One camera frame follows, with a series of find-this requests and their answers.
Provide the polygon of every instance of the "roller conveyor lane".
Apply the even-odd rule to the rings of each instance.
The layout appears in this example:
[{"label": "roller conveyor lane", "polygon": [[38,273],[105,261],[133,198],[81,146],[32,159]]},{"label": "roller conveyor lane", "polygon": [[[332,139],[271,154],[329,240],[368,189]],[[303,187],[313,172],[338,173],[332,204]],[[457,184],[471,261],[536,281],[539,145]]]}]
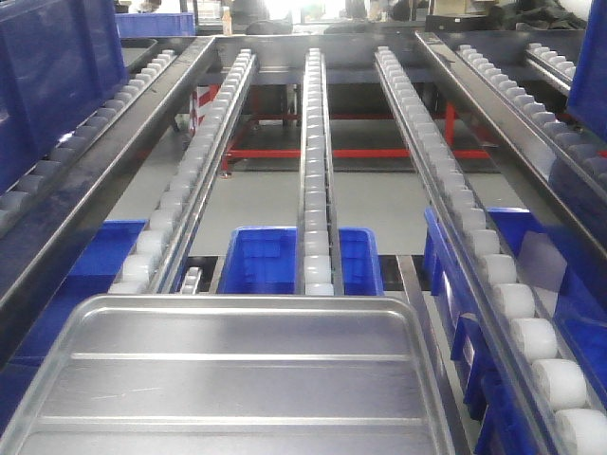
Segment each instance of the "roller conveyor lane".
[{"label": "roller conveyor lane", "polygon": [[343,295],[326,67],[324,56],[316,48],[305,57],[302,119],[298,292]]},{"label": "roller conveyor lane", "polygon": [[255,62],[249,49],[238,54],[110,293],[175,291],[222,155],[247,98]]},{"label": "roller conveyor lane", "polygon": [[[537,296],[524,283],[394,54],[376,55],[380,83],[474,297],[500,375],[539,453],[597,453],[605,409]],[[584,428],[594,428],[589,437]]]},{"label": "roller conveyor lane", "polygon": [[[435,34],[416,33],[416,36],[441,91],[492,133],[497,146],[487,148],[487,152],[496,167],[545,226],[546,234],[565,260],[579,271],[584,285],[600,295],[607,281],[607,232],[600,196],[604,189],[599,179],[576,162],[576,156],[595,158],[597,146],[571,144],[571,150],[564,150],[556,138],[571,137],[569,131],[562,129],[566,125],[553,121],[554,125],[543,131],[513,101],[505,102],[505,94]],[[492,78],[498,81],[500,76]],[[508,88],[516,88],[515,81],[506,83],[511,85]]]},{"label": "roller conveyor lane", "polygon": [[172,49],[164,49],[129,80],[112,99],[84,120],[6,192],[0,193],[0,238],[45,192],[60,181],[69,168],[101,137],[141,94],[175,60]]},{"label": "roller conveyor lane", "polygon": [[526,62],[538,74],[559,90],[569,96],[571,83],[576,74],[576,65],[563,55],[540,43],[531,43],[525,52]]},{"label": "roller conveyor lane", "polygon": [[69,172],[43,190],[40,200],[0,238],[0,365],[55,293],[191,95],[200,73],[214,59],[209,38],[173,39],[167,47],[177,54],[171,64],[123,109],[120,121],[103,127],[105,132]]}]

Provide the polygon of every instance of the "concrete floor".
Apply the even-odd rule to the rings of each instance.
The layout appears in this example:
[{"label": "concrete floor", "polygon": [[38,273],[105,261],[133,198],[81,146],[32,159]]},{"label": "concrete floor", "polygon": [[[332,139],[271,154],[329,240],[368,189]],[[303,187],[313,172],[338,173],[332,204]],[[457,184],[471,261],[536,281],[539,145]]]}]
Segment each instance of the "concrete floor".
[{"label": "concrete floor", "polygon": [[[150,154],[109,219],[145,219],[175,172],[183,137],[167,132]],[[468,173],[486,207],[523,204],[497,173]],[[415,173],[336,173],[340,226],[371,229],[379,254],[421,254],[426,237],[423,217],[428,199]],[[193,256],[225,255],[231,232],[241,226],[294,226],[299,174],[234,172],[218,178],[193,243]]]}]

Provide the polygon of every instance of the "stainless steel tray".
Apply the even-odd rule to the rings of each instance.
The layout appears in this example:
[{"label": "stainless steel tray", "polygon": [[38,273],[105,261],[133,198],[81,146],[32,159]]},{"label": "stainless steel tray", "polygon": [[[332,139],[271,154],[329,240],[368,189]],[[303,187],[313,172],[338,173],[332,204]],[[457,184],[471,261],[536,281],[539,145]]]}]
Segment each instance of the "stainless steel tray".
[{"label": "stainless steel tray", "polygon": [[0,453],[452,454],[422,339],[385,298],[96,297]]}]

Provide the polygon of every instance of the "person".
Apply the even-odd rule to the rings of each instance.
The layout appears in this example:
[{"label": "person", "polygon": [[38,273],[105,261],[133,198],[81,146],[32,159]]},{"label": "person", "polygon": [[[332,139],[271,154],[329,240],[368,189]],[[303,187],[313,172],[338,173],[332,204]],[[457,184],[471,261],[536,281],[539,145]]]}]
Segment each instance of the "person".
[{"label": "person", "polygon": [[408,21],[411,19],[409,0],[399,0],[390,8],[390,17],[395,21]]},{"label": "person", "polygon": [[264,0],[233,0],[230,13],[234,24],[248,25],[269,19],[269,11]]},{"label": "person", "polygon": [[135,12],[155,12],[162,5],[162,0],[143,0],[134,2],[131,5],[131,10]]},{"label": "person", "polygon": [[363,0],[345,0],[345,15],[352,19],[366,19],[367,8]]}]

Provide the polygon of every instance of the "blue plastic bin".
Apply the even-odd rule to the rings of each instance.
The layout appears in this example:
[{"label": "blue plastic bin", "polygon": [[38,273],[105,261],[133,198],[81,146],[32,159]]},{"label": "blue plastic bin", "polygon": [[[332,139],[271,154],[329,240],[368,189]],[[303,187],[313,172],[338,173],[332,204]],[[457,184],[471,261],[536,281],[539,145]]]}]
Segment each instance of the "blue plastic bin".
[{"label": "blue plastic bin", "polygon": [[120,38],[194,36],[193,13],[117,14]]},{"label": "blue plastic bin", "polygon": [[0,435],[74,307],[95,294],[107,292],[143,226],[143,220],[103,224],[0,371]]},{"label": "blue plastic bin", "polygon": [[[297,229],[240,227],[232,233],[218,292],[292,294],[295,290]],[[381,296],[383,281],[375,236],[369,229],[340,229],[345,294]]]},{"label": "blue plastic bin", "polygon": [[105,222],[9,361],[38,367],[81,301],[107,292],[145,221]]},{"label": "blue plastic bin", "polygon": [[0,193],[126,82],[111,0],[0,3]]},{"label": "blue plastic bin", "polygon": [[[490,209],[489,213],[515,256],[520,254],[528,231],[545,232],[544,227],[528,210]],[[464,313],[475,314],[475,308],[470,305],[471,294],[462,284],[461,271],[453,261],[451,245],[446,241],[445,233],[432,209],[426,211],[426,219],[428,238],[424,270],[431,281],[432,293],[441,315],[448,314],[451,319],[449,323],[453,324],[452,356],[458,362],[457,368],[462,387],[466,391],[469,411],[477,416],[483,400],[488,403],[476,453],[534,453],[528,440],[528,428],[524,427],[523,420],[511,406],[511,401],[502,396],[506,387],[495,380],[496,373],[486,359],[489,352],[481,349],[483,358],[480,363],[477,356],[468,359],[463,355],[463,343],[468,341],[476,353],[479,352],[479,346],[484,345],[480,341],[482,333],[477,332],[471,322],[461,324],[463,318],[454,319],[456,315]],[[607,295],[607,283],[603,283],[598,296],[594,297],[579,277],[579,273],[584,273],[584,270],[586,268],[579,264],[567,265],[554,321],[602,403],[607,405],[607,311],[601,305]],[[493,379],[486,381],[485,378],[489,376]]]},{"label": "blue plastic bin", "polygon": [[594,0],[568,110],[607,140],[607,0]]}]

